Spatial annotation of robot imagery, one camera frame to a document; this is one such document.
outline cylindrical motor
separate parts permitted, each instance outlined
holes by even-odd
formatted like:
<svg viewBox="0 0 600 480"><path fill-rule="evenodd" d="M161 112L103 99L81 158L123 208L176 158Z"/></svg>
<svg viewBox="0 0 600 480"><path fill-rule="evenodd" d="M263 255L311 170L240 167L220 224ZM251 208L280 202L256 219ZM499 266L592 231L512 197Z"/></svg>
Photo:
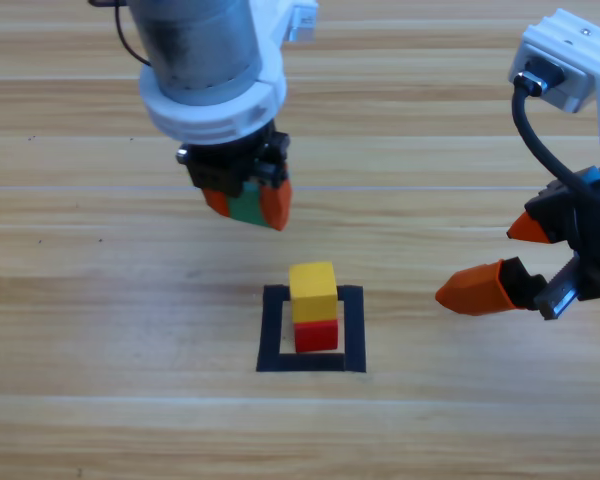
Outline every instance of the cylindrical motor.
<svg viewBox="0 0 600 480"><path fill-rule="evenodd" d="M162 93L195 106L232 100L262 69L249 0L128 0Z"/></svg>

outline white mounting bracket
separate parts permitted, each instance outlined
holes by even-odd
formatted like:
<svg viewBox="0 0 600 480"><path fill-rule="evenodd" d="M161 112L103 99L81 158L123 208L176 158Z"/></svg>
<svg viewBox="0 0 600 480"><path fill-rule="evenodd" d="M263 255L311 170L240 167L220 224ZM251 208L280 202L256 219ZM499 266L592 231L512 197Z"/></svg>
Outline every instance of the white mounting bracket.
<svg viewBox="0 0 600 480"><path fill-rule="evenodd" d="M600 135L600 27L565 10L530 26L513 61L509 80L533 57L543 57L564 69L566 80L543 98L568 113L576 113L598 99Z"/></svg>
<svg viewBox="0 0 600 480"><path fill-rule="evenodd" d="M181 143L218 145L243 138L275 118L287 95L281 45L313 39L315 0L251 0L260 46L258 81L233 100L204 107L183 105L165 97L150 67L140 73L140 95L158 130Z"/></svg>

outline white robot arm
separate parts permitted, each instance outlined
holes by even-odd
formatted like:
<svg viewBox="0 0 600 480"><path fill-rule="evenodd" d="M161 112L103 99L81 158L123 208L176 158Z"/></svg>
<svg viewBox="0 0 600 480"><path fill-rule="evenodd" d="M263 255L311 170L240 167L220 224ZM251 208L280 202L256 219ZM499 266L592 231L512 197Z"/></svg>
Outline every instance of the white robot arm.
<svg viewBox="0 0 600 480"><path fill-rule="evenodd" d="M235 220L282 230L291 203L290 138L275 128L287 83L282 43L313 39L316 0L89 0L115 7L118 34L145 64L140 95L153 124L179 141L207 204ZM149 56L124 39L129 6Z"/></svg>
<svg viewBox="0 0 600 480"><path fill-rule="evenodd" d="M512 115L520 136L556 180L525 204L507 235L566 242L574 255L550 282L531 276L517 257L456 272L436 299L457 313L526 309L553 320L576 299L600 298L600 168L574 173L563 165L533 131L525 101L539 97L575 113L596 95L600 132L600 28L558 10L524 33L509 80L515 86Z"/></svg>

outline wooden table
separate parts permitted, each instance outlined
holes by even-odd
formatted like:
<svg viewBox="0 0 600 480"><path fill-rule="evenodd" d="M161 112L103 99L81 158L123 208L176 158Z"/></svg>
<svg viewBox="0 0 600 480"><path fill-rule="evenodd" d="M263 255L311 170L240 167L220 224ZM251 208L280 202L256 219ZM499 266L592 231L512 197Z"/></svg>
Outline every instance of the wooden table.
<svg viewBox="0 0 600 480"><path fill-rule="evenodd" d="M505 236L551 180L506 76L557 7L600 25L600 0L323 0L285 50L276 233L191 188L113 12L0 0L0 480L600 480L600 301L545 323L434 300L458 269L569 257ZM600 165L594 106L529 110ZM256 373L263 285L314 260L365 288L368 373Z"/></svg>

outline orange gripper tip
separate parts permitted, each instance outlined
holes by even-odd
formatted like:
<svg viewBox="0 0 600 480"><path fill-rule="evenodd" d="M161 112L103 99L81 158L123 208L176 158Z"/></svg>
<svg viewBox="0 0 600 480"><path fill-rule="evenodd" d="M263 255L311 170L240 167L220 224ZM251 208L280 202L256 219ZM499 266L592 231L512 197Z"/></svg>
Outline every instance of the orange gripper tip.
<svg viewBox="0 0 600 480"><path fill-rule="evenodd" d="M526 242L551 243L540 223L531 218L527 212L524 212L513 222L513 225L511 225L511 228L507 232L507 236L514 240L523 240Z"/></svg>
<svg viewBox="0 0 600 480"><path fill-rule="evenodd" d="M271 228L282 231L287 226L292 195L288 179L279 188L260 187L260 210Z"/></svg>
<svg viewBox="0 0 600 480"><path fill-rule="evenodd" d="M464 315L487 315L515 310L509 295L500 283L503 260L480 265L453 274L436 293L443 307Z"/></svg>
<svg viewBox="0 0 600 480"><path fill-rule="evenodd" d="M215 210L223 217L229 216L229 201L224 193L208 188L203 189L202 193L204 194L207 205L209 205L212 210Z"/></svg>

